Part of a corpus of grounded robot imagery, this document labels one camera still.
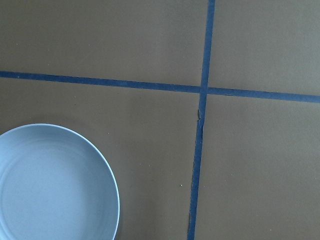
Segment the blue plate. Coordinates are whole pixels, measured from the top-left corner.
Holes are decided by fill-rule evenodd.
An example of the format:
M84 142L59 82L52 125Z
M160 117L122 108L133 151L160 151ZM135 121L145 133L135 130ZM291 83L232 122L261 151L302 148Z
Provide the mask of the blue plate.
M120 218L114 174L85 137L53 124L0 136L3 240L113 240Z

